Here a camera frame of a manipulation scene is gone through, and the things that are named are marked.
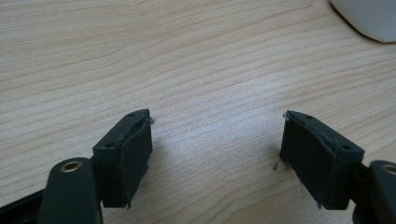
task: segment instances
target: white mouse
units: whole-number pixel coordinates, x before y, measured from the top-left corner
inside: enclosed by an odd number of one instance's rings
[[[362,34],[380,42],[396,42],[396,0],[331,0]]]

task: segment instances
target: metal grommet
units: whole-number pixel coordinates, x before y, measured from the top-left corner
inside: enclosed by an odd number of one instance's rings
[[[78,170],[78,168],[81,166],[82,166],[81,161],[70,161],[61,167],[61,171],[64,173],[70,173],[70,172]]]
[[[390,164],[383,164],[382,169],[384,169],[386,172],[390,173],[391,175],[396,175],[396,166],[395,165],[390,165]]]

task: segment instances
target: light wood surface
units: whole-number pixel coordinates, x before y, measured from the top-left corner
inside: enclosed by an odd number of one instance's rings
[[[141,108],[149,169],[105,223],[351,223],[279,160],[287,109],[396,161],[396,45],[329,1],[7,0],[0,53],[0,205]]]

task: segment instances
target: black plastic bracket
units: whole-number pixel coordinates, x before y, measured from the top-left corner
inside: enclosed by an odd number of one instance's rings
[[[92,158],[55,165],[47,187],[0,209],[0,223],[102,223],[104,207],[130,206],[152,151],[149,110],[123,117]]]
[[[355,223],[396,223],[396,164],[361,164],[364,150],[312,116],[287,111],[280,158],[326,209],[356,206]]]

